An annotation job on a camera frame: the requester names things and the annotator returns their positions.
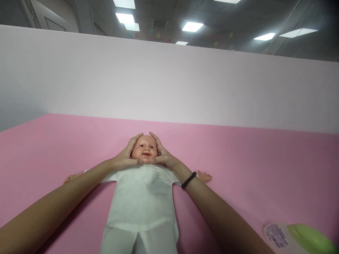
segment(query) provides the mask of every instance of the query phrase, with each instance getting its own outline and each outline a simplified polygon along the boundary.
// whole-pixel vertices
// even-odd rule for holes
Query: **white onesie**
[[[109,174],[102,183],[117,181],[101,254],[177,253],[179,231],[169,169],[153,164],[128,167]]]

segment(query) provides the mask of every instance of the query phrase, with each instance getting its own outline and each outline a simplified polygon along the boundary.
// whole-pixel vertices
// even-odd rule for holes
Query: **pink surface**
[[[0,226],[62,184],[153,131],[263,237],[271,221],[304,223],[339,239],[339,135],[45,115],[0,133]],[[99,185],[43,247],[98,253],[115,183]],[[179,253],[220,253],[188,194],[173,186]]]

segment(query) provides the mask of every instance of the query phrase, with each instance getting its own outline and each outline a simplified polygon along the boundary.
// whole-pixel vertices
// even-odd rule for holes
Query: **fluorescent light panel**
[[[254,40],[259,40],[259,41],[268,41],[271,40],[274,37],[275,33],[269,33],[266,35],[262,35],[259,37],[254,38]]]
[[[300,29],[297,29],[297,30],[294,30],[294,31],[291,31],[291,32],[287,32],[287,33],[279,35],[279,36],[286,37],[286,38],[295,38],[297,36],[309,34],[309,33],[316,32],[316,31],[318,31],[318,30],[308,29],[308,28],[300,28]]]
[[[181,41],[177,41],[177,43],[176,44],[178,44],[178,45],[186,45],[188,42],[181,42]]]
[[[134,0],[113,0],[116,7],[135,9]]]
[[[195,23],[195,22],[187,22],[183,28],[183,31],[187,32],[196,32],[198,31],[204,24]]]
[[[123,14],[123,13],[116,13],[116,16],[120,23],[123,24],[135,24],[134,18],[132,14]]]
[[[124,24],[126,29],[129,31],[136,31],[136,32],[140,32],[139,29],[139,24],[135,23],[135,24]]]
[[[214,1],[226,2],[226,3],[229,3],[229,4],[237,4],[238,2],[240,2],[240,0],[214,0]]]

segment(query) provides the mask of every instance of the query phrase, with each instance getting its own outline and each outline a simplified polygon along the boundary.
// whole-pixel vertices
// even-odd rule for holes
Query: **doll head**
[[[156,141],[153,137],[143,135],[138,138],[132,151],[132,159],[142,159],[144,163],[150,163],[150,160],[157,156]]]

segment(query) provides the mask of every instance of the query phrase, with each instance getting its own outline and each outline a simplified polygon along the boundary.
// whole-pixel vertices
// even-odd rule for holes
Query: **forearm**
[[[173,171],[181,183],[192,174],[185,165]],[[195,177],[185,188],[225,252],[268,253],[273,251],[251,226],[221,197]]]
[[[0,228],[0,253],[35,253],[112,171],[110,160],[104,161],[36,201]]]

